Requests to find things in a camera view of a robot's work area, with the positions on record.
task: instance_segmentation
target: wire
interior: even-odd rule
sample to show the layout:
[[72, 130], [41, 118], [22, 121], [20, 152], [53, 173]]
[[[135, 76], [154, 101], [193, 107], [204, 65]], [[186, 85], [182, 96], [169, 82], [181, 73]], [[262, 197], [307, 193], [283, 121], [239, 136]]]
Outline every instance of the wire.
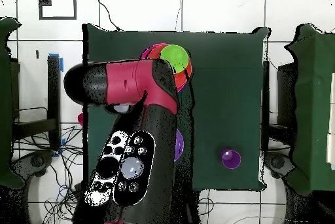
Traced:
[[[272, 66], [274, 66], [274, 64], [272, 63], [272, 61], [270, 60], [270, 58], [268, 58], [268, 59], [269, 59], [269, 61], [270, 61], [271, 65], [272, 65]], [[274, 67], [275, 67], [275, 66], [274, 66]], [[276, 70], [278, 70], [278, 68], [277, 68], [277, 67], [275, 67], [275, 69], [276, 69]]]
[[181, 6], [179, 7], [178, 13], [177, 13], [177, 19], [175, 19], [175, 31], [177, 31], [177, 21], [178, 21], [178, 17], [179, 17], [179, 11], [181, 10]]
[[109, 18], [109, 21], [112, 23], [112, 25], [116, 28], [116, 30], [117, 31], [120, 31], [120, 30], [122, 30], [122, 31], [124, 31], [123, 29], [120, 29], [118, 26], [116, 26], [113, 22], [112, 22], [112, 20], [111, 20], [111, 14], [109, 14], [109, 11], [108, 11], [108, 8], [100, 1], [100, 0], [97, 0], [98, 1], [98, 3], [100, 4], [100, 5], [102, 5], [103, 7], [105, 7], [105, 9], [106, 9], [106, 11], [107, 11], [107, 14], [108, 14], [108, 18]]
[[213, 211], [213, 209], [214, 209], [214, 202], [213, 202], [210, 198], [207, 198], [207, 197], [205, 197], [205, 198], [201, 198], [201, 199], [199, 200], [199, 202], [201, 202], [201, 201], [204, 200], [204, 199], [207, 199], [207, 204], [206, 204], [206, 205], [208, 205], [208, 206], [209, 206], [209, 202], [208, 202], [208, 201], [211, 201], [212, 207], [211, 207], [211, 209], [210, 209], [208, 212], [201, 213], [201, 214], [199, 214], [199, 215], [207, 215], [207, 214], [209, 214], [211, 211]]
[[234, 222], [233, 224], [239, 223], [240, 221], [243, 221], [243, 220], [248, 219], [248, 218], [281, 219], [281, 220], [283, 220], [283, 221], [291, 221], [291, 222], [295, 222], [295, 223], [308, 223], [308, 221], [297, 221], [297, 220], [285, 219], [285, 218], [281, 218], [281, 217], [247, 216], [247, 217], [244, 217], [244, 218], [241, 218], [241, 219], [237, 220], [237, 221]]
[[31, 107], [29, 109], [19, 109], [19, 111], [29, 111], [29, 110], [32, 110], [32, 109], [45, 109], [46, 112], [48, 112], [48, 109], [46, 107]]
[[[60, 224], [62, 220], [72, 220], [73, 210], [75, 209], [75, 205], [77, 204], [77, 199], [74, 195], [73, 189], [73, 176], [70, 171], [72, 165], [82, 165], [80, 163], [76, 163], [75, 159], [78, 156], [82, 156], [82, 149], [80, 147], [75, 147], [73, 145], [69, 145], [69, 142], [73, 140], [81, 131], [81, 129], [76, 129], [75, 126], [66, 128], [67, 132], [63, 133], [63, 137], [66, 136], [65, 144], [60, 147], [57, 154], [59, 154], [63, 165], [64, 165], [64, 182], [65, 184], [60, 183], [59, 175], [51, 164], [50, 167], [54, 171], [56, 175], [56, 183], [59, 186], [58, 195], [56, 197], [56, 204], [52, 204], [49, 200], [44, 202], [44, 207], [46, 208], [46, 216], [43, 219], [42, 224]], [[31, 136], [31, 141], [24, 139], [25, 142], [22, 142], [26, 145], [35, 146], [38, 149], [50, 149], [47, 143], [37, 143], [36, 138], [46, 140], [49, 143], [49, 139], [46, 134], [45, 138], [42, 136]], [[28, 151], [36, 151], [36, 149], [22, 149], [21, 150], [28, 150]], [[70, 153], [69, 157], [64, 156], [64, 153], [68, 151]]]

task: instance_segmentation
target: black cable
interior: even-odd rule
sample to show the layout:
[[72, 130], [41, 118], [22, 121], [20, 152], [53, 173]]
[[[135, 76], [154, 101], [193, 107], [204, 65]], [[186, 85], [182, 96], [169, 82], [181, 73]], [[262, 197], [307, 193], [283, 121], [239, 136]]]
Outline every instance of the black cable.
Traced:
[[201, 198], [201, 199], [199, 200], [199, 202], [201, 202], [201, 201], [204, 200], [204, 199], [207, 199], [207, 205], [208, 205], [208, 206], [209, 206], [208, 201], [211, 201], [211, 205], [212, 205], [212, 207], [211, 207], [211, 209], [210, 209], [208, 212], [201, 213], [201, 214], [199, 214], [199, 215], [207, 215], [207, 214], [209, 214], [211, 211], [213, 211], [213, 209], [214, 209], [214, 202], [213, 202], [210, 198], [208, 198], [208, 197]]
[[[77, 136], [82, 131], [82, 129], [79, 129], [78, 132], [76, 132], [73, 135], [73, 137], [70, 138], [71, 134], [76, 129], [75, 129], [75, 126], [72, 126], [70, 128], [66, 128], [66, 130], [68, 130], [68, 129], [69, 129], [69, 131], [66, 132], [66, 134], [69, 133], [69, 135], [67, 136], [67, 142], [71, 141], [75, 136]], [[35, 141], [35, 138], [40, 138], [40, 139], [43, 139], [43, 140], [46, 140], [47, 142], [49, 142], [49, 139], [48, 139], [47, 136], [46, 136], [46, 138], [42, 138], [42, 137], [39, 137], [39, 136], [32, 136], [31, 137], [32, 142], [30, 142], [28, 140], [25, 140], [26, 142], [24, 142], [24, 144], [36, 146], [39, 149], [49, 149], [49, 147], [43, 146], [43, 145], [47, 145], [47, 143], [43, 143], [43, 145], [41, 145], [40, 143], [37, 143]], [[82, 155], [82, 151], [77, 151], [77, 149], [82, 149], [82, 148], [74, 147], [72, 145], [68, 145], [67, 142], [66, 142], [65, 145], [62, 145], [62, 147], [60, 148], [62, 150], [61, 153], [59, 151], [56, 151], [56, 153], [58, 153], [61, 156], [64, 168], [65, 168], [65, 171], [64, 171], [65, 185], [61, 185], [61, 183], [59, 182], [59, 179], [58, 179], [58, 173], [57, 173], [56, 169], [52, 165], [50, 165], [52, 170], [54, 171], [54, 173], [56, 175], [56, 182], [57, 182], [58, 186], [60, 187], [58, 198], [59, 198], [59, 196], [62, 196], [63, 198], [62, 198], [61, 201], [59, 201], [55, 205], [52, 205], [50, 203], [50, 201], [48, 201], [48, 200], [44, 203], [44, 207], [47, 210], [47, 214], [46, 214], [46, 216], [43, 220], [43, 224], [50, 224], [50, 221], [52, 219], [54, 220], [54, 224], [56, 224], [57, 220], [61, 220], [61, 219], [71, 220], [70, 217], [67, 217], [65, 215], [66, 214], [71, 214], [73, 216], [73, 212], [71, 210], [73, 210], [75, 208], [75, 204], [77, 203], [77, 199], [76, 199], [75, 195], [73, 194], [73, 188], [72, 188], [73, 176], [72, 176], [72, 173], [70, 172], [70, 168], [71, 168], [72, 164], [82, 165], [82, 164], [79, 164], [79, 163], [75, 162], [75, 159], [79, 155]], [[65, 151], [69, 151], [71, 153], [69, 157], [65, 157], [63, 155], [63, 152], [65, 152]], [[51, 208], [48, 209], [46, 207], [46, 204], [51, 205]]]
[[48, 112], [48, 109], [46, 107], [31, 107], [29, 109], [19, 109], [19, 111], [29, 111], [31, 109], [45, 109], [46, 112]]
[[113, 22], [112, 22], [112, 20], [111, 20], [111, 14], [109, 14], [109, 11], [108, 11], [108, 8], [100, 1], [100, 0], [97, 0], [98, 1], [98, 3], [100, 4], [100, 5], [102, 5], [103, 7], [105, 7], [105, 9], [106, 9], [106, 11], [107, 11], [107, 14], [108, 14], [108, 18], [109, 18], [109, 21], [112, 23], [112, 25], [116, 28], [116, 30], [117, 31], [120, 31], [120, 30], [122, 30], [122, 31], [124, 31], [123, 29], [120, 29], [118, 26], [116, 26]]

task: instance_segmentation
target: blue tape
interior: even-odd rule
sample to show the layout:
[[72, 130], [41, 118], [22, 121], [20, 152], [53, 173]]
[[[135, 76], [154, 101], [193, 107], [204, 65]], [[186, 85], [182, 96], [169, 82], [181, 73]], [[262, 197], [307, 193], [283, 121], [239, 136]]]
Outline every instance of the blue tape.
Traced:
[[[62, 139], [62, 146], [64, 146], [65, 143], [66, 143], [66, 138], [63, 138], [63, 139]], [[64, 151], [63, 149], [58, 149], [58, 152], [59, 152], [59, 153], [62, 153], [63, 151]], [[58, 158], [58, 157], [59, 157], [59, 154], [55, 154], [55, 155], [54, 155], [54, 158]]]
[[63, 58], [60, 58], [60, 71], [64, 72]]

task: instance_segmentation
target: round button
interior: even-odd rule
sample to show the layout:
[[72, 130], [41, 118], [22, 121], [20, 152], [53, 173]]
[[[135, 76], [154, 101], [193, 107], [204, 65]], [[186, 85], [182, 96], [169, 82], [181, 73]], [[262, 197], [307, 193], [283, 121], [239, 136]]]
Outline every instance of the round button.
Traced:
[[105, 155], [111, 154], [113, 152], [113, 148], [111, 146], [105, 146], [103, 153]]
[[147, 150], [144, 147], [139, 148], [139, 155], [144, 155]]
[[121, 164], [121, 172], [126, 179], [139, 177], [143, 173], [144, 164], [135, 157], [126, 158]]
[[126, 187], [127, 187], [127, 184], [125, 181], [121, 181], [119, 184], [118, 184], [118, 190], [119, 191], [125, 191], [126, 190]]
[[133, 140], [134, 144], [140, 144], [142, 141], [143, 141], [143, 139], [142, 139], [140, 136], [137, 136], [137, 137]]
[[134, 152], [134, 148], [133, 148], [133, 147], [128, 146], [128, 147], [126, 148], [126, 153], [127, 153], [127, 154], [132, 154], [133, 152]]
[[139, 184], [138, 183], [136, 183], [136, 182], [130, 183], [130, 185], [129, 185], [129, 191], [131, 193], [135, 193], [138, 190], [139, 190]]
[[116, 155], [122, 155], [123, 152], [124, 152], [124, 149], [122, 147], [117, 147], [115, 148], [115, 151], [114, 151]]
[[116, 145], [121, 142], [121, 139], [118, 136], [113, 137], [112, 144]]
[[106, 188], [106, 189], [112, 189], [113, 188], [113, 184], [112, 183], [104, 183], [103, 186]]
[[102, 179], [112, 178], [119, 169], [118, 161], [113, 157], [105, 157], [97, 163], [97, 173]]
[[94, 184], [93, 184], [93, 190], [96, 191], [98, 189], [101, 189], [101, 183], [99, 181], [94, 182]]

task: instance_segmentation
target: green table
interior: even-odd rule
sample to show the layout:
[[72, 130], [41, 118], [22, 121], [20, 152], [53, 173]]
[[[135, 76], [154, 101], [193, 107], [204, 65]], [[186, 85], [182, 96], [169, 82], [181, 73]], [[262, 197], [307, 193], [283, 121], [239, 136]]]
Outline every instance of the green table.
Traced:
[[292, 159], [297, 168], [287, 183], [302, 195], [335, 191], [335, 171], [326, 162], [330, 91], [335, 72], [335, 35], [312, 25], [297, 27], [297, 36], [285, 48], [298, 64], [296, 96], [297, 135]]
[[12, 159], [12, 78], [10, 76], [9, 49], [7, 40], [10, 33], [16, 30], [20, 24], [13, 18], [0, 18], [0, 91], [2, 107], [1, 118], [1, 156], [0, 156], [0, 185], [5, 187], [20, 188], [24, 181], [12, 173], [10, 161]]
[[[179, 93], [177, 128], [185, 148], [175, 163], [176, 172], [189, 178], [195, 190], [259, 191], [263, 188], [258, 180], [262, 49], [267, 34], [267, 28], [253, 34], [110, 32], [88, 25], [88, 55], [90, 62], [106, 62], [139, 58], [156, 43], [187, 49], [194, 74]], [[89, 173], [115, 118], [102, 107], [89, 107]], [[222, 165], [220, 151], [225, 147], [241, 154], [241, 165], [235, 170]]]

